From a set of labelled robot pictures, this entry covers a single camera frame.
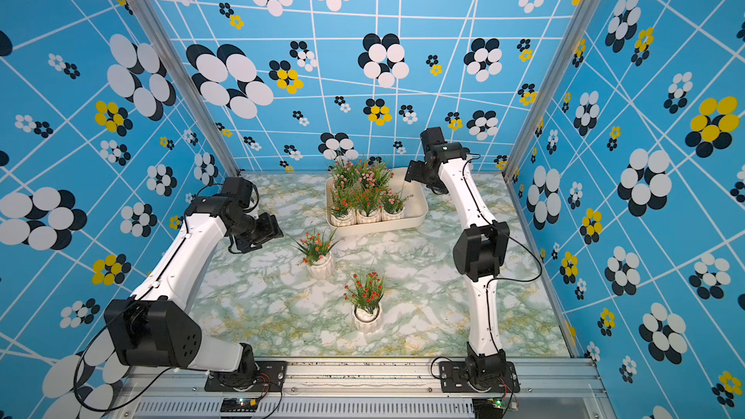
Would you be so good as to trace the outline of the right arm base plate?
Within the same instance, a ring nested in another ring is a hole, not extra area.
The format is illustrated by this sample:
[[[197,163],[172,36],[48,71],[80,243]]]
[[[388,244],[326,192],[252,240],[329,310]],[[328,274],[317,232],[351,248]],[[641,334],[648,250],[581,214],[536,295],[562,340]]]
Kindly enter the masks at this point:
[[[521,385],[515,366],[507,362],[504,370],[476,374],[475,369],[469,371],[464,361],[440,361],[436,367],[436,376],[440,380],[440,388],[444,393],[519,393]]]

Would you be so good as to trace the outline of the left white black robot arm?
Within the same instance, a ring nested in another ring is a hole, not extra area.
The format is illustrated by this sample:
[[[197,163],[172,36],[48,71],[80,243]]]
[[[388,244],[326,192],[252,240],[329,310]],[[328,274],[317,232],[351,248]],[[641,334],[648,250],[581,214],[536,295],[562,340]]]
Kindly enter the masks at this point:
[[[222,239],[230,239],[244,254],[281,237],[277,219],[258,215],[258,204],[251,192],[194,199],[152,274],[130,297],[113,300],[104,312],[120,363],[210,372],[221,385],[236,390],[256,384],[259,370],[252,347],[207,335],[188,309]]]

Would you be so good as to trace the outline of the pink potted gypsophila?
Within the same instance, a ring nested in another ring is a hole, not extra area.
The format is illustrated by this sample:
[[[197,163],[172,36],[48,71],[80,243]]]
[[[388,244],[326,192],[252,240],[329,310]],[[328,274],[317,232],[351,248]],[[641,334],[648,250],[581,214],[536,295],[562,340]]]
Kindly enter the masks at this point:
[[[393,178],[393,171],[381,160],[361,161],[356,166],[357,180],[363,190],[386,190]]]

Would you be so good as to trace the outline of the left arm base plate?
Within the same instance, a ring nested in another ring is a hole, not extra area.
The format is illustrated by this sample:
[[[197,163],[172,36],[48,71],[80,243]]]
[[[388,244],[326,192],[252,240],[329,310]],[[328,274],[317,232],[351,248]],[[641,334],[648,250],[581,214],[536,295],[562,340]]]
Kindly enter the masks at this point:
[[[280,392],[288,366],[286,361],[256,361],[246,372],[209,372],[204,390],[231,394]]]

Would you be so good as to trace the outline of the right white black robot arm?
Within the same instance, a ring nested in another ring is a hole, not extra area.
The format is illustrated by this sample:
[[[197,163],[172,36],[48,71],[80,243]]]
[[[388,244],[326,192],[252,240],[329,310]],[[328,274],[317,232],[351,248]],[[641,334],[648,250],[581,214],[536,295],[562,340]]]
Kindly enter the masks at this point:
[[[471,384],[484,390],[508,376],[493,283],[506,261],[510,230],[489,211],[479,193],[471,174],[470,150],[448,143],[436,129],[424,131],[421,141],[424,159],[409,163],[405,180],[447,193],[455,205],[462,232],[453,260],[467,281],[471,320],[465,365]]]

